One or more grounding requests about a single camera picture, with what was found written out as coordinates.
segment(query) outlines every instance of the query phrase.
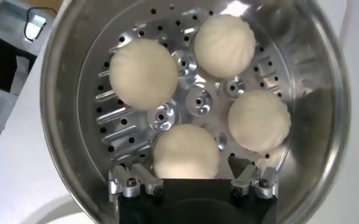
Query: screw head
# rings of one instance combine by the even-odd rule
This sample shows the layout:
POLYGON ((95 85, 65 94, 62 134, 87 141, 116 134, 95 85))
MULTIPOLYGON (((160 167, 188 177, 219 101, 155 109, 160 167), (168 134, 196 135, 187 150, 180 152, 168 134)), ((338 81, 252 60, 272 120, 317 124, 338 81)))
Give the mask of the screw head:
POLYGON ((165 190, 162 187, 157 187, 154 190, 155 196, 162 196, 165 193, 165 190))
POLYGON ((238 187, 234 187, 234 188, 232 189, 232 195, 233 195, 234 197, 241 197, 241 189, 238 188, 238 187))
POLYGON ((259 185, 260 185, 261 187, 268 187, 268 186, 269 186, 269 182, 268 182, 266 179, 261 179, 261 180, 259 181, 259 185))
POLYGON ((126 185, 128 187, 134 187, 136 186, 136 184, 137 184, 137 179, 134 177, 128 178, 128 180, 126 181, 126 185))

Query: steamer basket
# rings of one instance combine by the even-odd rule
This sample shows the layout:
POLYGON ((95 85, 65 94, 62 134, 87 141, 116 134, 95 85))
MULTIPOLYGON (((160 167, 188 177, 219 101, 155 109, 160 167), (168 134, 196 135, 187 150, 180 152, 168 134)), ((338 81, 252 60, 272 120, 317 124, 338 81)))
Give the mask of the steamer basket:
POLYGON ((261 168, 275 167, 278 222, 302 223, 321 204, 339 168, 349 128, 349 94, 337 40, 311 0, 78 0, 47 46, 41 112, 60 176, 97 222, 115 223, 108 170, 144 163, 153 171, 156 139, 173 125, 192 123, 218 142, 217 178, 233 177, 227 163, 232 153, 261 168), (221 13, 242 17, 257 39, 251 65, 230 80, 208 75, 193 54, 200 25, 221 13), (137 38, 156 39, 167 47, 180 74, 173 98, 147 112, 127 106, 108 81, 112 55, 137 38), (251 89, 270 90, 291 113, 290 135, 268 154, 240 147, 227 128, 231 104, 251 89))

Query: machined metal part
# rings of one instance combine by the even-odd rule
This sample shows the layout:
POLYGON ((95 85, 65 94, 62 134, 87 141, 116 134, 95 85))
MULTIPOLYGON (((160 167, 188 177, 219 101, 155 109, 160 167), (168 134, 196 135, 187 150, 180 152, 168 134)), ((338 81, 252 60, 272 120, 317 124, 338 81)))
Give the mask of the machined metal part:
POLYGON ((108 181, 111 201, 114 200, 112 195, 122 194, 127 198, 140 195, 140 182, 137 177, 131 176, 122 166, 115 166, 109 170, 108 181))
POLYGON ((252 182, 258 179, 258 168, 254 165, 248 165, 240 176, 231 181, 233 194, 242 197, 249 193, 252 182))
POLYGON ((348 86, 338 41, 313 0, 78 0, 52 32, 40 97, 54 164, 97 223, 116 220, 107 191, 97 191, 107 188, 107 171, 119 164, 151 163, 156 139, 182 123, 215 136, 221 156, 218 178, 233 178, 227 161, 231 153, 261 170, 274 167, 278 223, 305 223, 327 195, 343 157, 348 86), (245 19, 257 40, 251 64, 232 80, 211 79, 192 51, 200 25, 220 13, 245 19), (167 46, 180 73, 174 97, 147 112, 129 108, 108 82, 111 56, 141 37, 167 46), (269 153, 239 147, 226 124, 236 97, 260 88, 280 96, 291 113, 290 136, 269 153), (162 121, 156 120, 161 115, 162 121))
POLYGON ((273 195, 277 196, 277 192, 274 191, 277 177, 277 171, 273 167, 267 167, 263 172, 259 181, 255 183, 255 193, 258 198, 269 199, 273 195))
POLYGON ((147 194, 159 196, 163 193, 163 180, 153 176, 141 164, 132 165, 130 171, 145 186, 145 191, 147 194))

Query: white countertop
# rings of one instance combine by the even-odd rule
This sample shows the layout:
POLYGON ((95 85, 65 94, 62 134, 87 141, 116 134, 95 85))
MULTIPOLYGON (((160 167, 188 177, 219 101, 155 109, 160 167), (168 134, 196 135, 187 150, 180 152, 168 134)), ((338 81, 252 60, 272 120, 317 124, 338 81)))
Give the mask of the white countertop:
MULTIPOLYGON (((319 1, 335 32, 341 33, 347 1, 319 1)), ((348 33, 342 39, 352 91, 350 138, 336 183, 309 223, 359 223, 359 0, 348 8, 348 33)), ((0 137, 0 224, 46 223, 80 211, 57 175, 44 139, 39 102, 42 59, 43 51, 0 137)))

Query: stainless steel pot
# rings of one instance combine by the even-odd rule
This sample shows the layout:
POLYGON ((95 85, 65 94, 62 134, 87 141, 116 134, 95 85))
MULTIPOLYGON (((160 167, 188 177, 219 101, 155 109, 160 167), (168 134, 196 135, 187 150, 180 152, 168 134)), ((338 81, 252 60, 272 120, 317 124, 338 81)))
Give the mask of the stainless steel pot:
POLYGON ((41 80, 44 130, 57 170, 82 209, 103 223, 115 221, 109 168, 151 163, 156 138, 190 122, 215 136, 219 177, 232 176, 226 163, 231 153, 277 168, 279 223, 306 221, 327 195, 343 157, 349 99, 343 55, 311 0, 73 1, 52 33, 41 80), (242 16, 258 41, 250 67, 231 80, 208 76, 192 53, 197 29, 217 13, 242 16), (180 73, 174 97, 148 112, 129 108, 108 83, 110 57, 139 37, 166 46, 180 73), (283 145, 264 155, 242 149, 226 127, 232 102, 257 88, 280 96, 293 122, 283 145))

